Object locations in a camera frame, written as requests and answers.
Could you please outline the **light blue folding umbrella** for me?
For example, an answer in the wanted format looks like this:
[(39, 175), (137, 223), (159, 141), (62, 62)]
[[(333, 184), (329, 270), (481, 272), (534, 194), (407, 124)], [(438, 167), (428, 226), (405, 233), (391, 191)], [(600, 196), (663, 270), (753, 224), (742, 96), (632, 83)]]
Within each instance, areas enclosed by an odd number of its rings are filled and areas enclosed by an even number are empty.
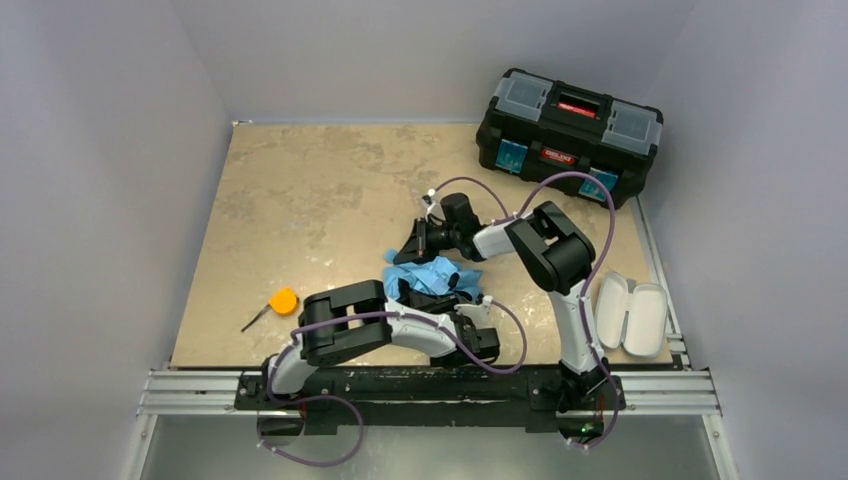
[(382, 282), (386, 295), (393, 300), (400, 300), (401, 281), (416, 292), (432, 296), (458, 293), (476, 301), (483, 294), (481, 270), (465, 267), (443, 256), (423, 264), (394, 264), (397, 255), (395, 249), (388, 249), (383, 255), (388, 266), (383, 269)]

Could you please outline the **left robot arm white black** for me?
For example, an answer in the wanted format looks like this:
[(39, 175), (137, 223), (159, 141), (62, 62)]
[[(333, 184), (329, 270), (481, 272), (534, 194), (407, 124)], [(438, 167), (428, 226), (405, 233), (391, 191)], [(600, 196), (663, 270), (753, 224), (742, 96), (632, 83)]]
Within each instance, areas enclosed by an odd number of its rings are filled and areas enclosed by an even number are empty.
[(496, 359), (500, 339), (494, 328), (478, 323), (490, 306), (467, 293), (421, 293), (400, 282), (399, 297), (366, 280), (313, 294), (304, 301), (297, 327), (281, 353), (265, 367), (273, 395), (299, 393), (318, 369), (337, 366), (386, 345), (423, 353), (430, 365), (456, 368), (471, 358)]

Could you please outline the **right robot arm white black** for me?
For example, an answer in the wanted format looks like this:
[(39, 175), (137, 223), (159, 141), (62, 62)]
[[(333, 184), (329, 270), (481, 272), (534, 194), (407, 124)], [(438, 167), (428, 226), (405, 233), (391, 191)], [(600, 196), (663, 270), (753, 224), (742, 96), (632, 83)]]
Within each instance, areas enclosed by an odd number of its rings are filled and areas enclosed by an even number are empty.
[(435, 265), (445, 251), (483, 262), (514, 253), (535, 285), (547, 293), (560, 340), (560, 410), (588, 401), (608, 382), (589, 287), (602, 256), (588, 237), (550, 201), (529, 212), (483, 224), (464, 193), (427, 201), (436, 215), (417, 218), (404, 245), (388, 256), (394, 265)]

